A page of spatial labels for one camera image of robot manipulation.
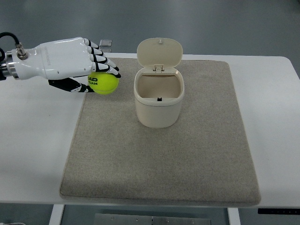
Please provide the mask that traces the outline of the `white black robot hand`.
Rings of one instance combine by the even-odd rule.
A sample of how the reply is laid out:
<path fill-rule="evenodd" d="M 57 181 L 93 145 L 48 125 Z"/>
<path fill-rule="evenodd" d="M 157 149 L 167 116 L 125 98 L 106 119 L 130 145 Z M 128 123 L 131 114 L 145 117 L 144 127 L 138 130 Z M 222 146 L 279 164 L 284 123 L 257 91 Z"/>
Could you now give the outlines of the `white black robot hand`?
<path fill-rule="evenodd" d="M 27 80 L 35 76 L 48 79 L 50 86 L 68 92 L 94 92 L 85 84 L 70 77 L 103 72 L 121 78 L 119 68 L 89 39 L 76 37 L 40 44 L 25 50 L 27 59 L 21 60 L 14 51 L 14 78 Z"/>

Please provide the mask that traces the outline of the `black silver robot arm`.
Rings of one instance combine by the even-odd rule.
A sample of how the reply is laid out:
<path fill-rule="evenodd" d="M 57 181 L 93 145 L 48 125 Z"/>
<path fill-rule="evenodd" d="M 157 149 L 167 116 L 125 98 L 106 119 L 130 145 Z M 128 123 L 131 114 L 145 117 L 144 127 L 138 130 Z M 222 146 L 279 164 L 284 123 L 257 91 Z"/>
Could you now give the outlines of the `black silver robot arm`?
<path fill-rule="evenodd" d="M 11 37 L 15 48 L 0 52 L 0 79 L 11 76 L 15 80 L 43 77 L 49 85 L 68 92 L 93 92 L 89 85 L 74 80 L 93 72 L 121 77 L 119 68 L 105 57 L 100 47 L 82 37 L 42 43 L 34 48 L 25 49 L 19 39 L 10 32 L 0 36 Z"/>

